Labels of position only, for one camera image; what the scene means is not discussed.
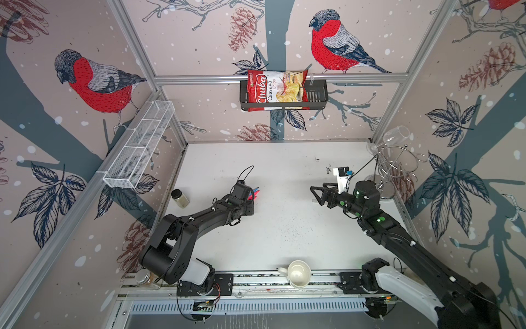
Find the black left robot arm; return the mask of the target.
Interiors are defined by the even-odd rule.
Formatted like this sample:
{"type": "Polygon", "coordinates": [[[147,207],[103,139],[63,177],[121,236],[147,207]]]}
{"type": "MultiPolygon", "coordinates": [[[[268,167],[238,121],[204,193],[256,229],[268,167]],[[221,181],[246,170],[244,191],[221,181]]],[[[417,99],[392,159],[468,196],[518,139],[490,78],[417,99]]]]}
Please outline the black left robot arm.
{"type": "Polygon", "coordinates": [[[256,192],[239,180],[231,193],[193,215],[164,216],[140,253],[139,263],[168,284],[181,280],[190,268],[199,238],[223,226],[236,226],[254,214],[256,192]]]}

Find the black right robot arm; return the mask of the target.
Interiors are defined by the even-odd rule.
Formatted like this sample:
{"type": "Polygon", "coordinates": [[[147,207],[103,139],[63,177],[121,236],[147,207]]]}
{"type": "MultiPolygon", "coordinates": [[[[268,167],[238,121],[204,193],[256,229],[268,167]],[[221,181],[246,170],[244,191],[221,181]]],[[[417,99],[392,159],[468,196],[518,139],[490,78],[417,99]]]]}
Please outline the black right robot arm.
{"type": "Polygon", "coordinates": [[[397,296],[437,328],[501,328],[493,290],[457,274],[417,243],[381,209],[374,182],[357,182],[352,193],[340,192],[335,183],[312,186],[310,191],[320,205],[338,206],[345,215],[351,215],[368,237],[392,252],[418,277],[413,280],[376,258],[362,266],[360,279],[365,291],[383,290],[397,296]]]}

